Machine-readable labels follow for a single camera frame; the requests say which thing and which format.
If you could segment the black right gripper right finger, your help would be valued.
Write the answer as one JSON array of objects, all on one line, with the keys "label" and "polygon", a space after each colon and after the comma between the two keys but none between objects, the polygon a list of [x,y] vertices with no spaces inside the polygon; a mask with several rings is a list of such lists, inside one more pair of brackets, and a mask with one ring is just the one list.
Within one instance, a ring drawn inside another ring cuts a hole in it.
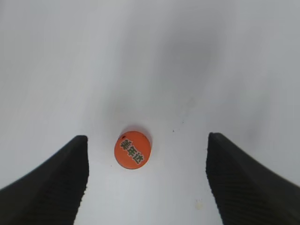
[{"label": "black right gripper right finger", "polygon": [[221,133],[209,134],[206,175],[224,225],[300,223],[300,188]]}]

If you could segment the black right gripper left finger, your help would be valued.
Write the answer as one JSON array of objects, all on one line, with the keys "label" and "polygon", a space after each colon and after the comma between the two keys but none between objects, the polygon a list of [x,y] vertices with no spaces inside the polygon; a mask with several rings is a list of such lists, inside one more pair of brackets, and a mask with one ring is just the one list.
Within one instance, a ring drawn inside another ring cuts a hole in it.
[{"label": "black right gripper left finger", "polygon": [[88,138],[78,135],[0,190],[2,225],[72,225],[89,177]]}]

